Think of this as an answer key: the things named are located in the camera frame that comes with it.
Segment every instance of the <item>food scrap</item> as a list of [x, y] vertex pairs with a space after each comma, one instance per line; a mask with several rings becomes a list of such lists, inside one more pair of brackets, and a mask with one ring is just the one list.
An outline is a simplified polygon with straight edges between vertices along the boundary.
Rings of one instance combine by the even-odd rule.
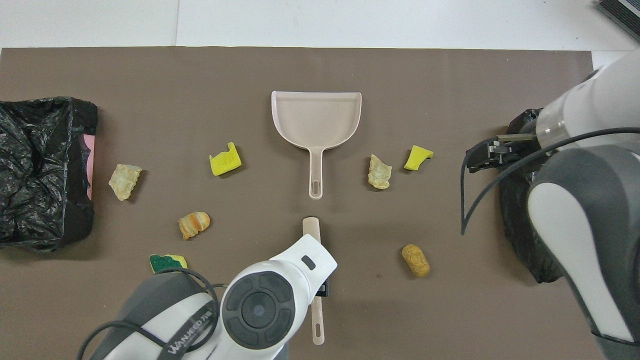
[[184, 256], [180, 255], [165, 255], [160, 256], [153, 254], [149, 256], [149, 263], [151, 264], [151, 270], [154, 274], [160, 270], [168, 268], [187, 268], [187, 261]]
[[411, 154], [409, 154], [409, 158], [406, 160], [406, 164], [404, 164], [404, 168], [407, 170], [418, 170], [420, 164], [424, 160], [431, 159], [432, 157], [433, 151], [414, 145], [411, 148]]
[[142, 168], [134, 165], [118, 164], [111, 175], [109, 186], [118, 197], [118, 200], [127, 200], [131, 196], [131, 190], [136, 186]]
[[190, 213], [178, 220], [178, 225], [180, 225], [180, 232], [182, 233], [182, 239], [187, 240], [188, 238], [195, 236], [200, 231], [204, 231], [209, 227], [211, 223], [211, 219], [202, 211], [196, 211], [194, 213]]
[[240, 155], [236, 150], [236, 146], [233, 142], [227, 144], [229, 151], [223, 151], [218, 155], [209, 155], [209, 162], [211, 163], [211, 171], [215, 176], [229, 172], [242, 165], [240, 161]]
[[384, 190], [389, 187], [389, 179], [391, 178], [391, 168], [385, 165], [377, 156], [371, 154], [371, 162], [369, 162], [369, 184], [376, 189]]
[[417, 277], [425, 277], [431, 270], [427, 258], [424, 257], [424, 253], [414, 244], [403, 247], [402, 257], [406, 261], [406, 264], [409, 265], [411, 272]]

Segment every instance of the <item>yellow sponge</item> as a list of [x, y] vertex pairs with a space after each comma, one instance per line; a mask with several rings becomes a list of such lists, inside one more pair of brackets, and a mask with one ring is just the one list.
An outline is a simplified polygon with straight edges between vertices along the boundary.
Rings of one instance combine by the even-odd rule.
[[167, 268], [187, 268], [187, 261], [184, 259], [184, 256], [180, 255], [160, 256], [153, 254], [149, 256], [149, 263], [151, 264], [151, 270], [154, 271], [154, 274]]
[[404, 168], [407, 170], [418, 170], [420, 164], [425, 159], [431, 159], [433, 157], [433, 151], [429, 151], [427, 149], [423, 149], [417, 145], [414, 145], [411, 148], [411, 154], [409, 154], [409, 158], [404, 164]]
[[218, 155], [215, 155], [215, 157], [209, 155], [211, 171], [213, 171], [215, 176], [224, 174], [225, 172], [231, 171], [242, 165], [240, 155], [238, 155], [238, 151], [236, 150], [234, 143], [230, 142], [227, 146], [229, 146], [229, 151], [223, 151]]

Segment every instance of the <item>dustpan handle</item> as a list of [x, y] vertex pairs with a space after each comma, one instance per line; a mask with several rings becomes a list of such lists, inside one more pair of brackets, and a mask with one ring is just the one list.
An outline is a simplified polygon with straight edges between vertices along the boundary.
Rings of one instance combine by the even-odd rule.
[[322, 151], [309, 150], [309, 197], [322, 197]]

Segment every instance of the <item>pink dustpan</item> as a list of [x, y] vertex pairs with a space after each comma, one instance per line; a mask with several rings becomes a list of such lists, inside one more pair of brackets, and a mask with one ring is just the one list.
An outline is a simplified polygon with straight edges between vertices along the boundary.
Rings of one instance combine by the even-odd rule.
[[349, 140], [360, 122], [359, 92], [271, 93], [273, 123], [285, 140], [309, 151], [309, 197], [323, 194], [322, 154]]

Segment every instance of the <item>croissant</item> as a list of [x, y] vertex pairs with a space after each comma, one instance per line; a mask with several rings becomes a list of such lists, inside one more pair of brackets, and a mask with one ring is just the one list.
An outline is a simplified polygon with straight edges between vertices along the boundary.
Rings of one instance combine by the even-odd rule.
[[211, 223], [211, 219], [202, 211], [196, 211], [194, 213], [190, 213], [178, 220], [178, 225], [180, 225], [180, 232], [182, 232], [182, 239], [187, 240], [188, 238], [195, 236], [200, 231], [204, 231], [209, 227]]

